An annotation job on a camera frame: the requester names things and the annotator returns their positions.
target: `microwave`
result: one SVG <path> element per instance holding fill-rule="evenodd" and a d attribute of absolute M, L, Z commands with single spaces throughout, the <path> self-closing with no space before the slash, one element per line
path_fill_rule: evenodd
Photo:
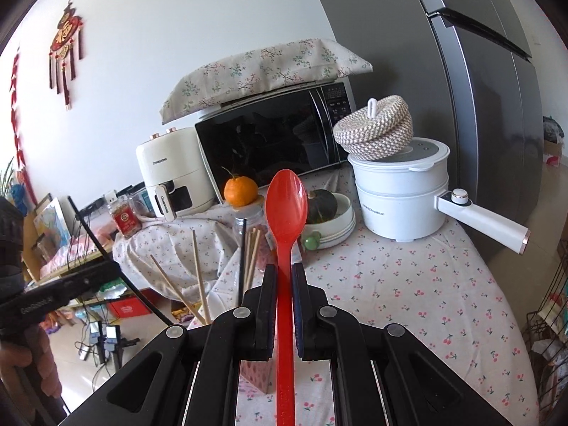
<path fill-rule="evenodd" d="M 354 110 L 346 79 L 251 96 L 195 124 L 203 161 L 220 201 L 231 174 L 259 187 L 289 169 L 298 175 L 337 165 L 347 153 L 333 126 Z"/>

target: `black chopstick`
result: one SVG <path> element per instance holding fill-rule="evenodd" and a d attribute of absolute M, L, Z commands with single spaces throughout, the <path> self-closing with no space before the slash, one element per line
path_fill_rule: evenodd
<path fill-rule="evenodd" d="M 241 235 L 241 263 L 239 267 L 239 294 L 237 295 L 237 306 L 242 305 L 242 292 L 245 284 L 245 261 L 246 261 L 246 219 L 242 220 Z"/>

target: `human hand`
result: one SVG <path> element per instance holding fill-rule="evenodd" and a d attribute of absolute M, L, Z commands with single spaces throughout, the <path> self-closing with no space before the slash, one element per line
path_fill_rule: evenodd
<path fill-rule="evenodd" d="M 49 337 L 42 328 L 38 329 L 38 345 L 42 355 L 37 360 L 36 367 L 42 377 L 42 391 L 47 396 L 59 398 L 61 396 L 61 382 L 59 381 L 58 369 L 49 346 Z M 28 348 L 7 341 L 0 341 L 0 378 L 16 407 L 30 422 L 35 417 L 35 409 L 15 368 L 25 368 L 31 363 L 32 352 Z"/>

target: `microwave control panel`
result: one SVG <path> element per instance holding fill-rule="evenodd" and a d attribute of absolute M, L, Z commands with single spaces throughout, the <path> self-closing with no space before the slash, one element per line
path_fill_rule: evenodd
<path fill-rule="evenodd" d="M 339 120 L 351 113 L 345 85 L 343 82 L 339 82 L 326 85 L 322 89 L 331 124 L 335 125 Z"/>

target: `chinese hanging decoration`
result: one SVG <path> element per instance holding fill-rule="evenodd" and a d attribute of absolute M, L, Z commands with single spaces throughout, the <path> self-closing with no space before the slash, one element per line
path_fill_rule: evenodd
<path fill-rule="evenodd" d="M 20 184 L 26 185 L 26 190 L 29 194 L 29 198 L 34 205 L 38 204 L 38 201 L 33 193 L 32 185 L 29 181 L 29 176 L 26 171 L 26 160 L 24 159 L 24 152 L 22 151 L 20 137 L 18 133 L 18 114 L 17 114 L 17 102 L 18 94 L 16 93 L 16 86 L 18 85 L 18 61 L 20 58 L 20 49 L 16 52 L 16 56 L 13 58 L 12 76 L 10 79 L 10 93 L 11 93 L 11 116 L 10 121 L 12 122 L 13 129 L 13 143 L 16 146 L 16 163 L 18 164 L 19 171 L 16 173 L 18 182 Z"/>
<path fill-rule="evenodd" d="M 75 56 L 83 58 L 82 26 L 83 22 L 75 15 L 75 8 L 71 7 L 69 0 L 59 20 L 58 32 L 49 48 L 49 87 L 55 87 L 58 94 L 63 91 L 67 110 L 71 108 L 67 79 L 75 80 Z"/>

